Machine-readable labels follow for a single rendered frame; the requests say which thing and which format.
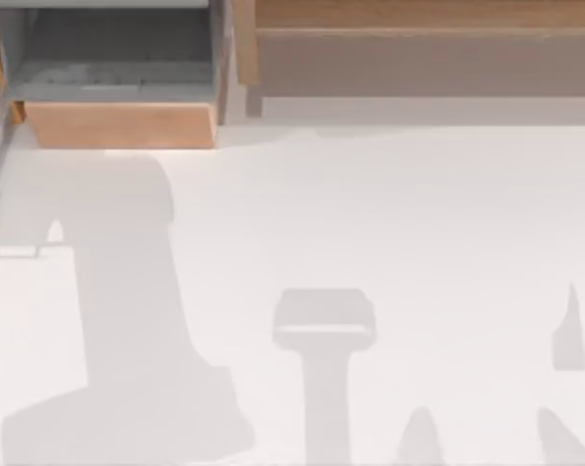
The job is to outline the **grey pierced drawer inside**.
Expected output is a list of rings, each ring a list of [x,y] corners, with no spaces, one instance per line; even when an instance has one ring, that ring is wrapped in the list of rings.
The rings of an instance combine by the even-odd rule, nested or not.
[[[225,0],[0,0],[0,82],[28,102],[211,104]]]

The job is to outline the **pale wooden drawer front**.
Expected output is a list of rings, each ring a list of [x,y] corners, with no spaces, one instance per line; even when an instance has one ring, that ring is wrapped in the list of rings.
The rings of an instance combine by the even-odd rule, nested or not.
[[[27,101],[24,108],[46,149],[211,149],[219,125],[214,104]]]

